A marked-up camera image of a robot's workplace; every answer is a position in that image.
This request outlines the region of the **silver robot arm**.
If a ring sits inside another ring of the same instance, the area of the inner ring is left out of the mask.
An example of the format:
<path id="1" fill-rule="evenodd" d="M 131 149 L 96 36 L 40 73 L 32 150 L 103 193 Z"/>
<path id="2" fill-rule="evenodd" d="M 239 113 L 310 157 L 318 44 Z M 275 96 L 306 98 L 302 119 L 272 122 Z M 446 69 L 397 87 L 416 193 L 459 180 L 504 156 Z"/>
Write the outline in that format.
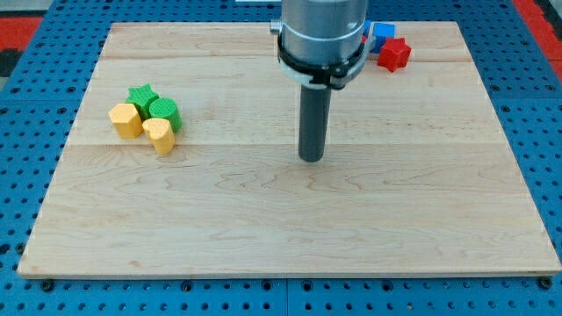
<path id="1" fill-rule="evenodd" d="M 270 22 L 281 69 L 311 90 L 341 90 L 361 72 L 368 0 L 283 0 Z"/>

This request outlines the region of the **blue block behind arm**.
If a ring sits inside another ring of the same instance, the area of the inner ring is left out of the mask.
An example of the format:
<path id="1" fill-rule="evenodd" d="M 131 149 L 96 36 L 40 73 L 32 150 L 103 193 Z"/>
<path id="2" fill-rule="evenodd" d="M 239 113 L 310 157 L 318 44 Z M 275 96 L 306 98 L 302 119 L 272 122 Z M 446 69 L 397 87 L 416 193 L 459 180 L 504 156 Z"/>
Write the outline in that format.
<path id="1" fill-rule="evenodd" d="M 369 37 L 369 35 L 370 35 L 370 29 L 371 29 L 371 21 L 370 21 L 370 20 L 365 20 L 365 21 L 364 21 L 363 36 Z"/>

